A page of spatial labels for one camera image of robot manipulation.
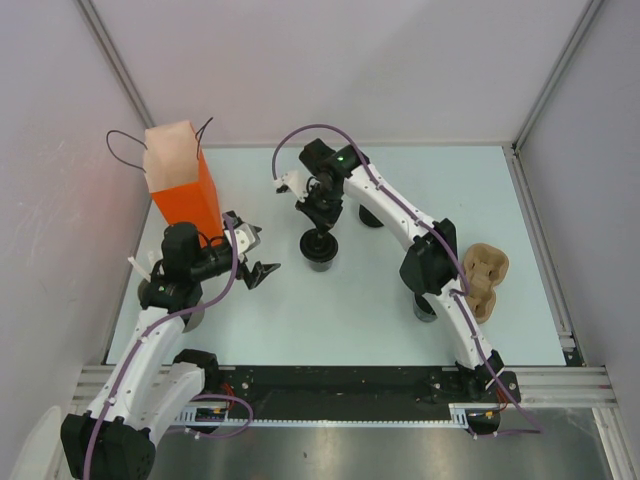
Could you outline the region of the black cup lid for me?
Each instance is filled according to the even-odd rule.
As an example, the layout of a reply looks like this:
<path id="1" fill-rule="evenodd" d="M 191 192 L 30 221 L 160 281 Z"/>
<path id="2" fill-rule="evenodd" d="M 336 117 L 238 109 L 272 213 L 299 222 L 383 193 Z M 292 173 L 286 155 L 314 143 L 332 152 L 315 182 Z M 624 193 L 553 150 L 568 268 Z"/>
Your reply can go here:
<path id="1" fill-rule="evenodd" d="M 317 229 L 307 230 L 300 238 L 299 248 L 305 257 L 311 252 L 338 253 L 338 241 L 331 233 L 320 233 Z"/>

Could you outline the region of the orange paper bag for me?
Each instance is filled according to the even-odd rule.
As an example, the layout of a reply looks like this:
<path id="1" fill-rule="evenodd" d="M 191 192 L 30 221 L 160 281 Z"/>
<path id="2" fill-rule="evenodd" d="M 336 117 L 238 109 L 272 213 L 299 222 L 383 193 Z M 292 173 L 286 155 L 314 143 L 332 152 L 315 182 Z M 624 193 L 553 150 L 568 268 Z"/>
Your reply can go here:
<path id="1" fill-rule="evenodd" d="M 201 144 L 205 127 L 189 120 L 145 131 L 142 163 L 117 160 L 143 172 L 150 196 L 167 224 L 194 224 L 208 238 L 223 233 L 218 193 Z"/>

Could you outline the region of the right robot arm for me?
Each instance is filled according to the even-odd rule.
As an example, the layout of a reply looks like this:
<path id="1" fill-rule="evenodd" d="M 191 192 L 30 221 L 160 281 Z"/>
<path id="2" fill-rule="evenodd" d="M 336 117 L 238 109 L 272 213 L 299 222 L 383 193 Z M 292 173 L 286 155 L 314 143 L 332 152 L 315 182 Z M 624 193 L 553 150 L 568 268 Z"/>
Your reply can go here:
<path id="1" fill-rule="evenodd" d="M 317 270 L 328 267 L 337 254 L 330 230 L 342 213 L 343 198 L 357 201 L 404 250 L 399 269 L 403 283 L 449 328 L 463 393 L 473 401 L 486 400 L 497 389 L 504 363 L 464 299 L 470 287 L 458 261 L 455 225 L 448 219 L 436 221 L 408 203 L 354 146 L 335 151 L 316 139 L 299 160 L 316 180 L 295 204 L 314 224 L 301 237 L 303 256 Z"/>

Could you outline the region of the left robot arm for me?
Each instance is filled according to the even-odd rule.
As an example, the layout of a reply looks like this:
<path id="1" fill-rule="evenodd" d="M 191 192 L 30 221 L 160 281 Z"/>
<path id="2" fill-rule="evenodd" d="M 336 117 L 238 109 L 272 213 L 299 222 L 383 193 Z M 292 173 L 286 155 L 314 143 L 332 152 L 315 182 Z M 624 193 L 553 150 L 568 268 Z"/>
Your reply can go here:
<path id="1" fill-rule="evenodd" d="M 260 227 L 234 212 L 223 216 L 223 232 L 207 238 L 189 222 L 168 226 L 162 257 L 139 288 L 140 313 L 122 358 L 83 414 L 61 425 L 63 451 L 75 479 L 146 479 L 157 446 L 184 407 L 214 399 L 231 407 L 239 398 L 223 389 L 217 358 L 185 349 L 167 376 L 156 379 L 165 356 L 206 308 L 219 303 L 230 284 L 256 288 L 278 264 L 247 266 L 246 254 L 260 243 Z M 203 282 L 227 276 L 228 286 L 203 302 Z"/>

